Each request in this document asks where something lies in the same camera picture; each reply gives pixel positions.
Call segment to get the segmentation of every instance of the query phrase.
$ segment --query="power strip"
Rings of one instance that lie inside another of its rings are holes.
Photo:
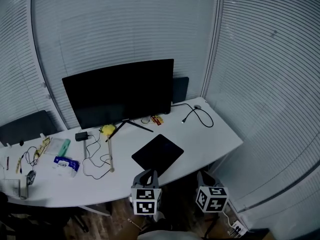
[[[233,223],[232,228],[240,235],[243,236],[245,233],[247,233],[247,228],[240,223],[239,220],[237,220],[235,223]]]

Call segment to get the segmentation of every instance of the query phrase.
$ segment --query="black monitor screen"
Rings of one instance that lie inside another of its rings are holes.
[[[62,79],[82,129],[169,113],[173,59],[99,68]]]

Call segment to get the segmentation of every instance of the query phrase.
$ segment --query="white desk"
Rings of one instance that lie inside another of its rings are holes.
[[[9,202],[15,204],[43,207],[75,207],[86,206],[98,203],[109,202],[128,197],[131,193],[131,185],[134,177],[141,173],[143,169],[131,158],[131,156],[151,141],[158,134],[174,142],[184,150],[184,153],[171,165],[171,167],[159,177],[159,184],[164,185],[169,182],[182,178],[214,161],[223,157],[230,151],[240,146],[242,140],[231,130],[231,128],[212,110],[203,98],[195,98],[187,101],[192,107],[200,105],[203,110],[208,112],[214,126],[207,128],[203,126],[197,116],[191,113],[184,124],[182,119],[190,112],[187,105],[172,107],[171,113],[161,115],[164,124],[148,124],[147,128],[154,132],[149,132],[135,126],[126,124],[111,139],[114,172],[108,172],[103,178],[95,180],[83,174],[82,160],[84,159],[84,143],[75,141],[75,134],[80,128],[75,128],[52,135],[55,138],[70,139],[71,143],[67,150],[66,157],[78,160],[80,168],[74,178],[64,178],[57,175],[53,166],[53,155],[44,154],[40,157],[38,164],[34,167],[36,177],[33,185],[29,186],[29,198],[20,200],[9,198]],[[202,121],[210,125],[211,120],[208,116],[198,111]],[[99,136],[98,128],[91,128],[88,134]],[[101,164],[99,157],[108,153],[108,145],[105,137],[101,135],[100,150],[94,155],[94,161]],[[0,149],[0,163],[6,167],[7,156],[9,156],[9,170],[0,168],[0,179],[20,179],[19,172],[16,174],[16,166],[19,157],[27,151],[30,146],[38,147],[42,140],[34,139],[24,143],[23,146],[16,144]],[[90,137],[85,141],[85,145],[93,143]],[[98,148],[97,144],[89,147],[92,154]],[[102,175],[108,165],[102,168],[94,167],[87,159],[85,162],[85,172],[94,174],[95,177]],[[31,166],[22,160],[22,172],[26,175]]]

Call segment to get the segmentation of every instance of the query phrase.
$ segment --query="green object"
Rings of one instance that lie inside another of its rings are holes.
[[[58,156],[59,157],[64,157],[66,152],[67,152],[67,149],[69,147],[69,144],[70,144],[70,139],[65,139],[64,143],[62,144],[62,147],[60,148],[60,151],[58,153]]]

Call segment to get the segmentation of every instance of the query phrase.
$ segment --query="wooden stick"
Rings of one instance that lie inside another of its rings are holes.
[[[113,173],[115,171],[115,168],[114,168],[114,161],[113,161],[112,151],[111,151],[111,143],[110,143],[111,140],[109,139],[109,135],[108,134],[107,134],[106,138],[107,138],[108,149],[109,149],[110,172]]]

